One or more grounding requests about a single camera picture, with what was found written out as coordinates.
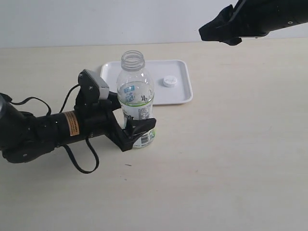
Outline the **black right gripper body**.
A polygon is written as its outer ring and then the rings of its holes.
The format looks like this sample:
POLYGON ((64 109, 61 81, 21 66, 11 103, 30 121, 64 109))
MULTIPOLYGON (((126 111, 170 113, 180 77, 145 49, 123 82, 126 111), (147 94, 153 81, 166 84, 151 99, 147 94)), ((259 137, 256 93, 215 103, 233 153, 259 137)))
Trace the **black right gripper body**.
POLYGON ((239 0, 226 7, 226 36, 264 37, 271 32, 270 0, 239 0))

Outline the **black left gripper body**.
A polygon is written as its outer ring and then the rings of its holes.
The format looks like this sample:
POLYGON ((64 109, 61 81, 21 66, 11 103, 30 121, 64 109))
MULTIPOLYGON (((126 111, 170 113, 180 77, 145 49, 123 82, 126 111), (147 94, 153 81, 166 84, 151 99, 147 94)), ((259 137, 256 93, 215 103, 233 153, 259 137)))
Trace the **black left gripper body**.
POLYGON ((74 111, 81 126, 81 134, 86 138, 104 135, 123 152, 133 148, 133 141, 120 127, 113 111, 104 110, 99 101, 87 101, 81 89, 75 100, 74 111))

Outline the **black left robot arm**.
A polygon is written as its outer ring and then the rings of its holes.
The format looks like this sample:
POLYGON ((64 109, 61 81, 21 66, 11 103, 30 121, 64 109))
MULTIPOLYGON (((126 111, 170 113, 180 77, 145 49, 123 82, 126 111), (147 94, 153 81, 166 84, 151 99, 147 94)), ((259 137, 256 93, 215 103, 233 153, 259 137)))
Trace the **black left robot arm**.
POLYGON ((0 150, 8 162, 27 163, 55 148, 106 136, 121 151, 132 149, 143 134, 156 125, 155 118, 131 120, 121 128, 113 111, 121 107, 117 94, 100 100, 92 91, 80 89, 73 111, 36 117, 15 108, 11 97, 0 95, 0 150))

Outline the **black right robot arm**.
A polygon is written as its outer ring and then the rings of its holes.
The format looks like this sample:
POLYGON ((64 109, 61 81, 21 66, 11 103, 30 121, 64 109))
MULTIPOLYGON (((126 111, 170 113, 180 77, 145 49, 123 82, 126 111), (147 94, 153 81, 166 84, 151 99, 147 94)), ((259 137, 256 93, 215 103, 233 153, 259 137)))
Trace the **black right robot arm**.
POLYGON ((307 22, 306 0, 239 0, 223 8, 198 32, 202 41, 236 46, 243 38, 261 38, 272 31, 307 22))

